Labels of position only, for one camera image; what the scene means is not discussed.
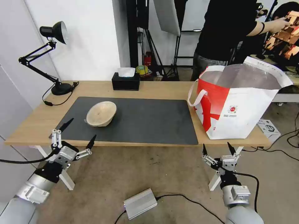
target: black desk mat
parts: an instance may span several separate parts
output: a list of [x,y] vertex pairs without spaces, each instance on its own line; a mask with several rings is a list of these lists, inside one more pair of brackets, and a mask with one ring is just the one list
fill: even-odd
[[[91,127],[84,122],[96,103],[112,101],[116,114],[106,127]],[[66,140],[137,142],[197,145],[197,137],[185,100],[78,97],[56,128],[74,118],[63,131]]]

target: black t-shirt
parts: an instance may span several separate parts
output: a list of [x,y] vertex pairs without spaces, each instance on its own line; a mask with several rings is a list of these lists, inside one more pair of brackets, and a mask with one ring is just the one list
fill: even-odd
[[196,52],[228,61],[230,51],[256,26],[257,0],[210,0]]

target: tissue box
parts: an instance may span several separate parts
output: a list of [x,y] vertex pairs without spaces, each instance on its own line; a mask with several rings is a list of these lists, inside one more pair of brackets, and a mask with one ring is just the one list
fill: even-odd
[[258,121],[258,126],[271,143],[273,143],[281,135],[270,120],[261,119]]
[[137,73],[133,77],[119,77],[118,72],[112,77],[113,90],[139,90],[140,77]]

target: shopping bag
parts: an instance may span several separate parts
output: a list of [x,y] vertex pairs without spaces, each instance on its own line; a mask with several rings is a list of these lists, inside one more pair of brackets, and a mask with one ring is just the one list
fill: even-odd
[[247,57],[243,64],[207,67],[191,86],[187,101],[210,139],[246,138],[279,89],[292,84],[279,68]]

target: table leg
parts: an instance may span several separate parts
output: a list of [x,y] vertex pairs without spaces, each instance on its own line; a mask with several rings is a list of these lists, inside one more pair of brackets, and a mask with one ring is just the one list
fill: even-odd
[[[239,146],[236,150],[236,154],[240,154],[242,149],[244,148],[244,146]],[[220,183],[221,178],[220,175],[216,172],[212,178],[212,180],[209,183],[209,189],[210,191],[215,190],[215,188],[218,186],[218,184]]]
[[[41,147],[41,146],[33,146],[34,148],[38,149],[38,151],[43,155],[43,157],[47,157],[51,153],[50,147]],[[67,186],[69,190],[74,190],[75,183],[72,181],[70,176],[67,174],[66,170],[69,168],[70,164],[66,169],[62,171],[59,175],[59,178],[62,182]]]

